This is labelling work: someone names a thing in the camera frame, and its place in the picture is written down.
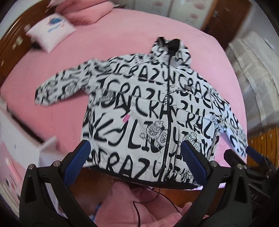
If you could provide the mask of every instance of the bolt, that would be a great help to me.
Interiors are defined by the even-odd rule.
[[[30,164],[30,165],[28,166],[28,169],[33,169],[34,167],[35,167],[34,164]]]
[[[241,164],[237,164],[237,167],[238,167],[239,169],[243,169],[243,165],[241,165]]]
[[[216,167],[216,166],[218,166],[218,162],[216,162],[216,161],[211,161],[211,162],[210,162],[210,165],[213,166],[213,167]]]
[[[58,167],[58,166],[60,166],[60,161],[55,161],[54,163],[53,163],[53,166],[55,166],[55,167]]]

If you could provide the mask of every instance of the black zipper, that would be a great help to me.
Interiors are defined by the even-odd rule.
[[[166,161],[167,161],[167,156],[169,152],[169,145],[170,145],[170,134],[171,134],[171,111],[170,111],[170,59],[171,55],[169,58],[169,64],[168,64],[168,91],[167,91],[167,118],[168,118],[168,133],[167,133],[167,140],[166,140],[166,146],[164,150],[164,156],[163,156],[163,164],[160,170],[160,175],[158,178],[158,181],[161,181],[163,177],[163,173],[165,171],[166,166]]]

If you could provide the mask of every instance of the blue gripper pad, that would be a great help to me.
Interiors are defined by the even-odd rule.
[[[246,147],[246,153],[258,164],[263,161],[263,156],[251,146]]]
[[[207,175],[206,170],[204,169],[203,165],[200,163],[198,158],[195,156],[194,152],[191,150],[190,145],[183,141],[181,143],[181,155],[183,161],[186,162],[187,166],[189,167],[190,171],[193,174],[194,180],[199,185],[206,185],[207,183]]]
[[[91,145],[88,141],[80,147],[76,155],[72,158],[64,172],[64,184],[66,186],[72,185],[78,177],[86,159],[91,152]]]

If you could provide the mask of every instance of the jacket collar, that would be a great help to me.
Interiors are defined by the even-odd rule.
[[[188,48],[179,39],[167,40],[164,37],[158,37],[151,49],[151,55],[153,58],[160,62],[169,64],[174,68],[190,67],[191,56],[188,52]]]

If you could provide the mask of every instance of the jacket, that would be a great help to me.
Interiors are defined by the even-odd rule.
[[[150,54],[90,59],[58,72],[37,88],[35,103],[48,106],[83,90],[82,138],[91,144],[84,167],[154,187],[195,188],[184,140],[211,161],[220,133],[239,156],[247,138],[230,104],[190,62],[179,39],[159,37]]]

